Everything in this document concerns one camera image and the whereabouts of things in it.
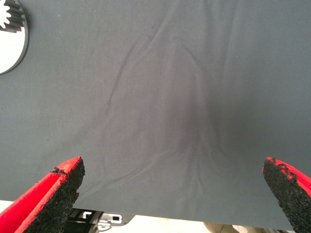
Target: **circular metal disc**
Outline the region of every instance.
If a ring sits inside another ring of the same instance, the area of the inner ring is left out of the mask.
[[[21,32],[0,31],[0,74],[16,67],[25,55],[28,45],[28,26],[26,19]]]

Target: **gray cloth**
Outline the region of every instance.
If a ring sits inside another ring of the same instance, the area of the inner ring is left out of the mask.
[[[0,199],[82,156],[75,207],[291,229],[265,157],[310,174],[310,0],[21,2]]]

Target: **metal gear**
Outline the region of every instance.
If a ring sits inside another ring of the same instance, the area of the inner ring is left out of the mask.
[[[17,0],[0,0],[0,30],[10,33],[21,31],[24,27],[24,12]]]

